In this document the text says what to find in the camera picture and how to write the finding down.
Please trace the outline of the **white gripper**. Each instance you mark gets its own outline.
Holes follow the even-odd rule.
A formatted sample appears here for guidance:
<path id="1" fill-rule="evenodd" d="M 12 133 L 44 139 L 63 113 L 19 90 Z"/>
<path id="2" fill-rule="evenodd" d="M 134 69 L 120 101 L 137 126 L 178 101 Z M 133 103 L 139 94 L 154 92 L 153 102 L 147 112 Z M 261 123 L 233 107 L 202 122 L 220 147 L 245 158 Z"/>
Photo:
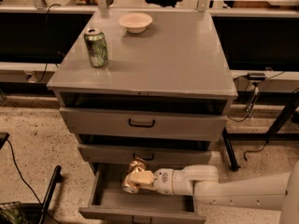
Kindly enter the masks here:
<path id="1" fill-rule="evenodd" d="M 159 169 L 154 174 L 152 171 L 132 172 L 129 181 L 142 189 L 155 189 L 158 193 L 173 195 L 174 169 Z"/>

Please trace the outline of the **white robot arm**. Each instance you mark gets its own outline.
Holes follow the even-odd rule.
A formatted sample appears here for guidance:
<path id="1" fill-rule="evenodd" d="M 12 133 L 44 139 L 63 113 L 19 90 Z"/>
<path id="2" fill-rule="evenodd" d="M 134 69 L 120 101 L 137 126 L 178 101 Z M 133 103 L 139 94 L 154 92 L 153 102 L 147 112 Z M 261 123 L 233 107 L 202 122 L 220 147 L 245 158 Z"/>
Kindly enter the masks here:
<path id="1" fill-rule="evenodd" d="M 288 173 L 221 183 L 218 169 L 211 165 L 152 172 L 142 160 L 135 160 L 122 187 L 129 193 L 150 189 L 165 195 L 192 196 L 195 203 L 278 210 L 279 224 L 299 224 L 299 162 Z"/>

